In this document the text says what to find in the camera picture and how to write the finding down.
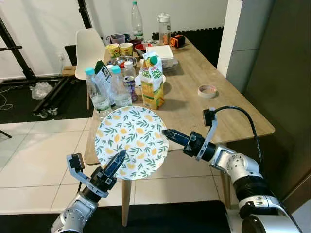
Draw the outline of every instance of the roll of tape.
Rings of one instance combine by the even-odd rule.
[[[217,89],[216,87],[212,86],[212,85],[202,85],[199,86],[198,89],[198,95],[205,98],[205,99],[210,99],[215,97],[217,94]]]

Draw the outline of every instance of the yellow juice carton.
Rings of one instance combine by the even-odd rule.
[[[142,55],[141,92],[144,106],[159,109],[164,103],[162,62],[155,52]]]

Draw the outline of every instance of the white plastic chair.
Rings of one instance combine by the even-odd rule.
[[[77,79],[86,80],[84,72],[87,67],[95,67],[96,62],[104,59],[105,45],[93,28],[81,29],[76,33],[77,67],[75,76]],[[89,109],[89,97],[86,92],[87,109]]]

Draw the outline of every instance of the yellow cup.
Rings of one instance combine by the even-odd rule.
[[[106,46],[106,50],[108,50],[111,58],[120,57],[120,48],[119,44],[110,44]]]
[[[133,56],[133,44],[122,43],[119,45],[121,56]]]

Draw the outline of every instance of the power outlet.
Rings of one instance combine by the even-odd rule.
[[[65,59],[65,57],[62,53],[57,53],[57,57],[60,61],[63,61]]]

